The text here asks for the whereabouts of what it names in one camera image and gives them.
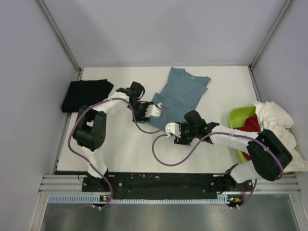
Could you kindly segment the blue t-shirt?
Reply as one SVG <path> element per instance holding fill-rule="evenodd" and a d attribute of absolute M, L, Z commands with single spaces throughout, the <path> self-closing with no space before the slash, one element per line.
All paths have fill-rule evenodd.
<path fill-rule="evenodd" d="M 162 110 L 158 118 L 152 117 L 149 124 L 163 129 L 167 122 L 184 122 L 184 115 L 197 108 L 210 81 L 209 77 L 193 76 L 183 68 L 172 67 L 166 85 L 152 99 L 152 102 L 161 103 L 167 110 Z"/>

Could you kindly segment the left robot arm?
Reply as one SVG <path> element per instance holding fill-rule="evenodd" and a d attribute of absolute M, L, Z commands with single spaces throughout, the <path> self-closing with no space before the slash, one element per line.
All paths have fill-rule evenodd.
<path fill-rule="evenodd" d="M 130 87 L 119 88 L 111 97 L 91 106 L 82 106 L 78 112 L 68 138 L 68 147 L 87 162 L 88 173 L 94 177 L 92 185 L 99 191 L 106 190 L 110 185 L 105 176 L 108 167 L 99 151 L 106 138 L 107 118 L 128 108 L 137 126 L 149 122 L 152 111 L 160 112 L 160 109 L 153 102 L 141 101 L 144 93 L 143 85 L 132 82 Z"/>

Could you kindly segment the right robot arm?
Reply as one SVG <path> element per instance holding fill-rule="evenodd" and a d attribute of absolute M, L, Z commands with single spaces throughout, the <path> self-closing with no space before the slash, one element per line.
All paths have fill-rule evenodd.
<path fill-rule="evenodd" d="M 271 130 L 247 132 L 231 129 L 216 122 L 207 123 L 195 110 L 186 113 L 183 122 L 168 123 L 166 132 L 175 136 L 175 144 L 190 145 L 194 139 L 198 139 L 248 154 L 249 161 L 235 164 L 225 173 L 225 186 L 232 191 L 248 180 L 281 179 L 284 169 L 293 159 L 288 149 Z"/>

